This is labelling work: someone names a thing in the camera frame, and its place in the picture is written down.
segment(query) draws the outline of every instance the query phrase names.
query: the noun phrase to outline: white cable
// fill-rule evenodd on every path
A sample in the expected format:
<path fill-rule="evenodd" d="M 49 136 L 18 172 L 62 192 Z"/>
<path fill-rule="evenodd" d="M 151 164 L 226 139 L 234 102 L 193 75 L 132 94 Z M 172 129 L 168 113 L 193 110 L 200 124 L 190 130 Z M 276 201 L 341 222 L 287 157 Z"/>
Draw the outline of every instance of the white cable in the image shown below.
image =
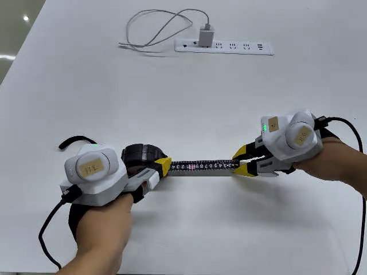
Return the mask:
<path fill-rule="evenodd" d="M 145 51 L 145 50 L 140 50 L 139 48 L 145 48 L 145 47 L 149 47 L 149 46 L 153 46 L 159 43 L 162 43 L 163 41 L 168 40 L 169 38 L 179 34 L 180 32 L 183 32 L 184 30 L 190 28 L 193 25 L 193 21 L 190 20 L 188 17 L 182 15 L 181 13 L 183 13 L 184 11 L 199 11 L 200 13 L 203 13 L 206 18 L 207 18 L 207 23 L 205 25 L 206 28 L 210 27 L 210 21 L 209 21 L 209 16 L 206 12 L 204 12 L 203 10 L 198 10 L 198 9 L 184 9 L 184 10 L 180 10 L 179 12 L 175 13 L 169 10 L 157 10 L 157 9 L 151 9 L 151 10 L 142 10 L 139 11 L 138 13 L 134 14 L 129 21 L 126 24 L 126 43 L 122 43 L 119 42 L 118 45 L 124 49 L 131 49 L 131 50 L 135 50 L 137 52 L 142 52 L 142 53 L 160 53 L 160 52 L 152 52 L 152 51 Z M 131 23 L 133 23 L 135 20 L 137 20 L 139 17 L 146 15 L 146 14 L 150 14 L 150 13 L 169 13 L 169 14 L 173 14 L 173 16 L 160 28 L 160 30 L 155 34 L 155 36 L 147 43 L 144 44 L 133 44 L 130 42 L 129 39 L 129 29 L 130 29 L 130 25 Z M 174 34 L 169 35 L 166 38 L 163 38 L 157 42 L 153 42 L 158 36 L 159 34 L 163 31 L 163 29 L 175 18 L 175 17 L 181 17 L 185 20 L 187 20 L 189 22 L 189 25 L 182 28 L 181 30 L 175 32 Z"/>

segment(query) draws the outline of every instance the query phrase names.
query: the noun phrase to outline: white tabletop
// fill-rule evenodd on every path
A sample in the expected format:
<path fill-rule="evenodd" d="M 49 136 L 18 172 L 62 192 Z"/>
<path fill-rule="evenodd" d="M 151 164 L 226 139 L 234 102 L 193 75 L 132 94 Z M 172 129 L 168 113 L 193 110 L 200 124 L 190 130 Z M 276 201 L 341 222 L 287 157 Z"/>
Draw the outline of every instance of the white tabletop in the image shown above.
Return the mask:
<path fill-rule="evenodd" d="M 164 58 L 116 47 L 137 11 L 188 7 L 209 13 L 218 39 L 269 41 L 275 56 L 176 53 L 172 40 Z M 366 9 L 334 0 L 48 0 L 0 89 L 0 270 L 55 271 L 37 234 L 80 148 L 57 150 L 71 135 L 119 150 L 155 144 L 173 160 L 230 158 L 258 136 L 261 116 L 309 108 L 351 120 L 367 140 Z M 204 20 L 189 16 L 195 26 L 180 37 L 196 37 Z M 165 19 L 140 24 L 134 37 L 150 38 Z M 330 128 L 356 146 L 344 125 Z M 300 171 L 167 178 L 132 213 L 122 273 L 348 274 L 361 197 Z M 67 215 L 65 206 L 45 234 L 63 265 L 76 251 Z"/>

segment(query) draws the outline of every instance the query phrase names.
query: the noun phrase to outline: power strip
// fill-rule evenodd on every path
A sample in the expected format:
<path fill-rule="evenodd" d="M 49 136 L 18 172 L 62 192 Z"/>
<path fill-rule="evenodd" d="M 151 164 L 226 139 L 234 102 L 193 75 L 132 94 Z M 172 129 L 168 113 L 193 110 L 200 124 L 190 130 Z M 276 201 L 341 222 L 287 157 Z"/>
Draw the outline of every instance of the power strip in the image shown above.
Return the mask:
<path fill-rule="evenodd" d="M 198 40 L 179 39 L 174 41 L 176 52 L 191 53 L 236 53 L 236 54 L 261 54 L 273 56 L 274 50 L 269 42 L 249 42 L 232 40 L 214 40 L 211 47 L 198 46 Z"/>

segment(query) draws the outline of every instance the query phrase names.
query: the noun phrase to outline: black cable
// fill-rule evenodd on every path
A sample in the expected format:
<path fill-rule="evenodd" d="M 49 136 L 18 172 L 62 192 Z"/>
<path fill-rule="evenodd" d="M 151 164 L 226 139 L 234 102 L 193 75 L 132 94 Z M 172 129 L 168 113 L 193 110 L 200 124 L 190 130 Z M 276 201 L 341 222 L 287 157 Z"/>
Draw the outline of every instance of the black cable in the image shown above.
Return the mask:
<path fill-rule="evenodd" d="M 89 142 L 91 144 L 97 144 L 97 142 L 95 142 L 94 140 L 86 137 L 86 136 L 72 136 L 69 137 L 68 139 L 65 139 L 63 142 L 61 142 L 61 144 L 58 146 L 58 148 L 60 150 L 63 150 L 65 148 L 67 148 L 70 144 L 74 143 L 74 142 L 78 142 L 79 140 L 85 140 L 86 142 Z"/>
<path fill-rule="evenodd" d="M 45 253 L 46 257 L 54 264 L 57 266 L 57 268 L 60 270 L 61 269 L 61 265 L 58 261 L 56 261 L 51 254 L 48 252 L 47 247 L 45 245 L 45 241 L 43 239 L 43 234 L 48 226 L 48 224 L 50 223 L 51 219 L 53 218 L 53 216 L 55 215 L 55 213 L 60 209 L 61 206 L 63 206 L 65 204 L 64 200 L 61 200 L 50 212 L 50 214 L 48 215 L 46 221 L 44 222 L 44 225 L 42 225 L 42 228 L 40 230 L 40 233 L 38 234 L 38 240 L 40 241 L 41 247 L 42 247 L 42 251 Z"/>
<path fill-rule="evenodd" d="M 80 197 L 82 194 L 81 189 L 77 186 L 77 185 L 71 185 L 71 187 L 69 187 L 68 189 L 66 189 L 62 196 L 61 196 L 61 201 L 52 209 L 52 211 L 50 212 L 50 214 L 47 216 L 46 221 L 44 222 L 44 224 L 41 227 L 41 230 L 38 234 L 38 240 L 40 241 L 41 247 L 42 247 L 42 251 L 45 253 L 46 257 L 54 264 L 57 266 L 57 268 L 60 270 L 61 269 L 61 265 L 58 261 L 56 261 L 51 254 L 48 252 L 47 247 L 45 245 L 45 241 L 43 238 L 43 235 L 45 233 L 45 230 L 47 228 L 47 226 L 49 225 L 51 219 L 53 218 L 53 216 L 56 214 L 56 212 L 60 209 L 61 206 L 63 206 L 64 204 L 68 203 L 72 203 L 73 201 L 75 201 L 78 197 Z"/>
<path fill-rule="evenodd" d="M 344 122 L 345 124 L 347 124 L 349 126 L 350 129 L 352 129 L 353 133 L 355 134 L 357 141 L 358 141 L 358 147 L 360 152 L 363 153 L 363 145 L 362 145 L 362 139 L 360 137 L 360 134 L 358 133 L 357 129 L 353 126 L 353 124 L 351 122 L 349 122 L 346 119 L 343 119 L 341 117 L 328 117 L 326 119 L 322 119 L 325 122 L 326 125 L 328 124 L 328 122 L 331 121 L 341 121 Z M 358 251 L 358 258 L 357 258 L 357 262 L 356 262 L 356 266 L 354 267 L 354 270 L 352 272 L 352 275 L 356 275 L 358 272 L 358 269 L 360 268 L 360 264 L 361 264 L 361 259 L 362 259 L 362 253 L 363 253 L 363 244 L 364 244 L 364 238 L 365 238 L 365 224 L 366 224 L 366 200 L 365 198 L 362 196 L 362 223 L 361 223 L 361 238 L 360 238 L 360 249 Z"/>

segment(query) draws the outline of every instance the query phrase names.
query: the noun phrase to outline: tan label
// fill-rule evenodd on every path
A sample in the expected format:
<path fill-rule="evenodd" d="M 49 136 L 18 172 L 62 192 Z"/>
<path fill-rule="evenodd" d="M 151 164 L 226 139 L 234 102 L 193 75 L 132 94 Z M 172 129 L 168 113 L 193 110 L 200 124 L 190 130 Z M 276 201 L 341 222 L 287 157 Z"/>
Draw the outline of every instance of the tan label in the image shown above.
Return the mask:
<path fill-rule="evenodd" d="M 100 158 L 97 158 L 90 162 L 79 165 L 79 171 L 83 178 L 87 176 L 91 176 L 103 170 L 104 170 L 104 167 L 103 167 L 103 163 Z"/>
<path fill-rule="evenodd" d="M 308 136 L 311 134 L 311 129 L 307 128 L 306 126 L 303 126 L 296 135 L 296 138 L 294 139 L 295 144 L 298 146 L 302 146 L 304 141 L 308 138 Z"/>
<path fill-rule="evenodd" d="M 268 121 L 268 125 L 269 125 L 270 133 L 279 130 L 278 117 L 275 116 L 275 117 L 270 118 Z"/>

